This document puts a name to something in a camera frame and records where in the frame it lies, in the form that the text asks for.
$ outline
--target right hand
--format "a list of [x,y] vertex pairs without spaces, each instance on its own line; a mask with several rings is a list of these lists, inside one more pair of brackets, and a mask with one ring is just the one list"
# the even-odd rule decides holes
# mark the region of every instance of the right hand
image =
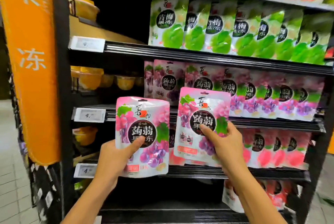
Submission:
[[204,124],[200,125],[200,129],[206,138],[208,138],[213,143],[217,157],[221,161],[223,170],[227,175],[231,171],[247,168],[247,165],[242,156],[242,135],[231,122],[228,121],[228,135],[224,138],[219,137]]

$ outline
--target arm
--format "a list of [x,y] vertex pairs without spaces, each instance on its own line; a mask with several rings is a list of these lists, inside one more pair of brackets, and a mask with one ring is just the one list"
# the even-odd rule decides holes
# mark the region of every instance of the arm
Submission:
[[200,128],[214,144],[223,171],[238,192],[249,222],[251,224],[287,224],[248,170],[242,156],[242,135],[235,126],[228,122],[228,136],[225,138],[219,137],[203,124]]
[[93,181],[61,224],[93,224],[103,202],[116,187],[117,179],[124,170],[128,159],[144,141],[144,137],[139,137],[124,149],[116,149],[115,140],[104,143],[101,146]]

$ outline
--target green jelly package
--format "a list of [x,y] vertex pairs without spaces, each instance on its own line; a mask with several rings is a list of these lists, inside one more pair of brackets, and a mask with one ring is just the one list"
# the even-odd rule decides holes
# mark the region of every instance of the green jelly package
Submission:
[[291,61],[322,65],[333,21],[331,12],[304,15]]
[[276,38],[275,57],[278,60],[289,61],[294,51],[298,33],[303,20],[303,10],[290,9],[284,13],[281,31]]
[[189,0],[152,0],[148,44],[180,48]]
[[262,4],[256,1],[238,1],[236,21],[232,34],[230,54],[250,57],[257,47],[255,36],[261,22]]
[[227,54],[231,47],[236,0],[213,1],[202,51]]
[[190,0],[184,28],[183,49],[199,51],[203,48],[210,7],[211,0]]
[[261,24],[256,36],[257,47],[254,56],[260,58],[272,58],[275,54],[276,37],[279,36],[284,17],[281,8],[264,5]]

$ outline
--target hand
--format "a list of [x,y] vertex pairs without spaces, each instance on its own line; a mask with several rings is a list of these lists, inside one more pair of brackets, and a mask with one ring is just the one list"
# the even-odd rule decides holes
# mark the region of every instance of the hand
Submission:
[[221,161],[223,170],[228,176],[231,171],[247,168],[242,156],[242,135],[231,122],[228,122],[228,135],[224,138],[219,137],[204,124],[200,125],[200,129],[206,138],[213,143],[217,157]]
[[102,144],[93,181],[107,186],[106,189],[111,192],[115,188],[117,179],[126,167],[128,160],[144,141],[145,137],[140,136],[131,145],[123,149],[116,148],[115,140]]

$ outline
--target orange sign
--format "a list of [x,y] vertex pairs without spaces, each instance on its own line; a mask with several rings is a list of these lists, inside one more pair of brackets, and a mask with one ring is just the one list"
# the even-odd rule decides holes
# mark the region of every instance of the orange sign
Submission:
[[23,137],[40,165],[60,160],[52,0],[0,0]]

